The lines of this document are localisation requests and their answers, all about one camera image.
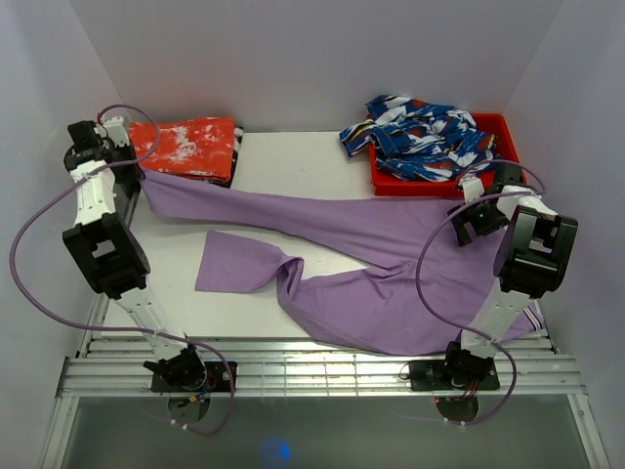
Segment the purple trousers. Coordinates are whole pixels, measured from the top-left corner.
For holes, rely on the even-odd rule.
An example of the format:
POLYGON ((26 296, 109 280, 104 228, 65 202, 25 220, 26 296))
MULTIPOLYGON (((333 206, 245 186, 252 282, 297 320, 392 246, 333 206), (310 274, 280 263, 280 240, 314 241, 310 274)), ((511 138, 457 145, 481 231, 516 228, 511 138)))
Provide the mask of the purple trousers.
POLYGON ((305 277, 304 260, 273 244, 207 234, 197 290, 253 293, 274 282, 279 306, 320 342, 394 356, 441 352, 494 282, 502 234, 460 247, 441 199, 319 200, 155 172, 146 174, 143 190, 161 217, 274 230, 361 261, 360 270, 305 277))

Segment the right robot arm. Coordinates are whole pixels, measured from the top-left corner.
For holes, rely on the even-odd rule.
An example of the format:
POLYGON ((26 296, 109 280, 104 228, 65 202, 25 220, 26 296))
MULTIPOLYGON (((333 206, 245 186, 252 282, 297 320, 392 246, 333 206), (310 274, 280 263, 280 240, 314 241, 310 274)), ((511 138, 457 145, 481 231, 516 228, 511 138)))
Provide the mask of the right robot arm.
POLYGON ((497 165, 485 188, 471 169, 460 176, 464 203, 448 211, 461 246, 473 235, 505 231, 493 263, 494 283, 479 312, 449 343, 440 373, 453 388, 473 389, 494 373, 495 344, 534 300, 563 282, 578 222, 550 209, 517 164, 497 165))

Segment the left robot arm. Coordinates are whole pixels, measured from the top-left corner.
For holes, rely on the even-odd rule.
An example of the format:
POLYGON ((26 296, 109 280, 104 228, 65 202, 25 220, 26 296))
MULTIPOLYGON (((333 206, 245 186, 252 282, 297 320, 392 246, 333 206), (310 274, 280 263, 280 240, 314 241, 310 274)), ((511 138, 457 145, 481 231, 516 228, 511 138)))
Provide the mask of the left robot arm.
POLYGON ((187 336, 159 304, 148 283, 150 265, 124 217, 116 191, 131 197, 145 178, 122 117, 104 125, 82 120, 67 126, 72 146, 63 165, 74 182, 76 218, 62 241, 89 286, 122 308, 147 340, 153 360, 144 367, 176 390, 193 391, 207 367, 187 336))

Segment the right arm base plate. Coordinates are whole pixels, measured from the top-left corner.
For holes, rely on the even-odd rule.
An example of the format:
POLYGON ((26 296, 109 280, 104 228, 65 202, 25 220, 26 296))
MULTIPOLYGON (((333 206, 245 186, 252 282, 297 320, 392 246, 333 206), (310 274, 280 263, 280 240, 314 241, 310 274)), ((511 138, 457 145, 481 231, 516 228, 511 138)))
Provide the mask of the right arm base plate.
POLYGON ((453 374, 445 360, 411 361, 402 367, 398 378, 407 381, 410 389, 417 391, 496 391, 500 382, 496 370, 491 368, 482 380, 468 374, 453 374))

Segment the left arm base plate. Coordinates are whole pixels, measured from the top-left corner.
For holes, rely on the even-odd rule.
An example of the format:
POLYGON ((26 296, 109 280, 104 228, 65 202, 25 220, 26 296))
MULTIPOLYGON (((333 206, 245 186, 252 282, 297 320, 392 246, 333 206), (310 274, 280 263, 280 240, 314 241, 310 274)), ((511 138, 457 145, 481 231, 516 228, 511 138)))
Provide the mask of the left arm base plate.
POLYGON ((189 388, 182 385, 170 385, 164 379, 156 374, 152 375, 149 390, 153 393, 194 393, 198 394, 209 390, 210 392, 228 393, 230 387, 236 388, 238 363, 229 362, 227 370, 222 362, 210 361, 205 362, 207 369, 207 377, 204 379, 200 387, 189 388))

